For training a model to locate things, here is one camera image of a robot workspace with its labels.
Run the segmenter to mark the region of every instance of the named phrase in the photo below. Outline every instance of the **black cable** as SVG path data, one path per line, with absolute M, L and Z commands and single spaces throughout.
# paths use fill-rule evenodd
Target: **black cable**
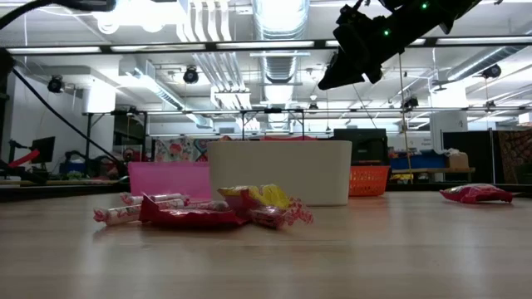
M 13 9 L 11 12 L 8 12 L 7 15 L 1 17 L 0 30 L 9 25 L 11 22 L 15 21 L 24 13 L 30 12 L 36 8 L 45 7 L 49 4 L 57 4 L 83 12 L 110 12 L 116 7 L 116 0 L 34 0 L 22 5 L 21 7 Z
M 375 122 L 373 121 L 372 116 L 369 114 L 369 111 L 367 110 L 366 106 L 364 105 L 364 101 L 362 100 L 362 98 L 361 98 L 360 95 L 358 94 L 357 88 L 355 87 L 354 84 L 352 84 L 352 88 L 353 88 L 353 89 L 355 90 L 355 92 L 357 93 L 358 100 L 359 100 L 360 103 L 362 104 L 362 108 L 364 108 L 364 110 L 366 111 L 366 113 L 367 113 L 367 117 L 369 117 L 369 120 L 372 121 L 372 124 L 373 124 L 373 126 L 375 127 L 375 129 L 378 129 L 377 126 L 375 125 Z
M 0 18 L 0 30 L 9 25 L 11 22 L 15 21 L 24 13 L 30 12 L 36 8 L 45 7 L 46 5 L 52 3 L 52 0 L 35 0 L 13 9 L 11 12 L 8 12 L 7 15 Z
M 32 94 L 38 98 L 38 100 L 46 107 L 49 109 L 49 111 L 51 113 L 53 113 L 55 116 L 57 116 L 57 118 L 59 118 L 62 122 L 64 122 L 66 125 L 68 125 L 71 129 L 73 129 L 76 133 L 78 133 L 81 137 L 83 137 L 85 140 L 87 140 L 88 142 L 90 142 L 92 145 L 94 145 L 95 147 L 97 147 L 99 150 L 101 150 L 104 154 L 106 154 L 107 156 L 109 156 L 109 159 L 111 159 L 117 168 L 120 168 L 123 166 L 123 164 L 117 159 L 115 158 L 115 156 L 113 156 L 110 152 L 108 152 L 107 150 L 105 150 L 104 148 L 102 148 L 99 144 L 97 144 L 96 142 L 92 141 L 90 138 L 88 138 L 85 134 L 83 134 L 83 132 L 81 132 L 80 130 L 78 130 L 73 124 L 71 124 L 70 122 L 68 122 L 68 120 L 66 120 L 62 115 L 60 115 L 57 111 L 55 111 L 55 109 L 53 109 L 43 98 L 41 95 L 39 95 L 39 93 L 35 90 L 35 88 L 33 88 L 33 86 L 31 84 L 29 84 L 29 82 L 26 80 L 26 78 L 24 78 L 24 76 L 18 72 L 16 69 L 13 69 L 13 74 L 15 74 L 15 76 L 18 77 L 18 79 L 20 79 L 20 81 L 22 81 L 22 83 L 24 83 L 24 85 L 32 92 Z

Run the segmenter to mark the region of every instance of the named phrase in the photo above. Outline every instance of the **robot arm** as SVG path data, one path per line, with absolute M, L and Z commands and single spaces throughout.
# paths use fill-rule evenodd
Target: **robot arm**
M 382 78 L 381 64 L 440 26 L 448 34 L 454 21 L 476 6 L 480 0 L 379 0 L 390 10 L 389 17 L 373 19 L 354 7 L 340 10 L 338 27 L 332 32 L 340 47 L 331 60 L 318 87 L 325 91 L 364 82 L 366 74 L 373 84 Z

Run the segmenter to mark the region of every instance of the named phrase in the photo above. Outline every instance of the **candy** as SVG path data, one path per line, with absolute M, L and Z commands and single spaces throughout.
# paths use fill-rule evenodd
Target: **candy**
M 289 198 L 278 186 L 238 186 L 218 190 L 241 218 L 269 228 L 281 228 L 296 221 L 312 223 L 313 215 L 301 199 Z
M 490 184 L 467 184 L 446 190 L 441 190 L 444 198 L 459 203 L 479 203 L 501 200 L 511 203 L 513 195 Z
M 189 199 L 188 195 L 182 195 L 182 194 L 161 194 L 161 195 L 152 195 L 153 201 L 162 202 L 162 201 L 168 201 L 172 199 L 182 199 L 186 200 Z M 136 205 L 142 203 L 142 196 L 133 196 L 130 193 L 121 193 L 120 198 L 122 201 L 127 205 Z
M 181 199 L 174 199 L 164 202 L 156 203 L 156 205 L 163 209 L 183 208 L 185 202 Z M 121 223 L 128 223 L 139 220 L 140 204 L 121 208 L 95 208 L 94 220 L 97 222 L 105 222 L 106 225 L 116 225 Z
M 248 221 L 247 219 L 239 218 L 225 203 L 213 202 L 210 207 L 217 210 L 199 208 L 164 209 L 145 196 L 141 207 L 140 221 L 172 228 L 235 227 Z

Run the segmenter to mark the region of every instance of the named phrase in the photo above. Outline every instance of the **colorful artwork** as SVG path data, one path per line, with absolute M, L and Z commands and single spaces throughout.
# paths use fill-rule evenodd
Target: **colorful artwork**
M 155 141 L 155 162 L 207 162 L 207 144 L 210 141 L 231 140 L 228 136 L 221 139 L 192 139 L 183 137 L 172 140 Z

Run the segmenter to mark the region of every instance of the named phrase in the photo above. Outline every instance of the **cardboard box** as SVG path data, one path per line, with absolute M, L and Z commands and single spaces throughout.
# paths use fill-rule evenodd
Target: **cardboard box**
M 447 168 L 452 169 L 468 169 L 469 158 L 466 153 L 453 154 L 447 157 Z

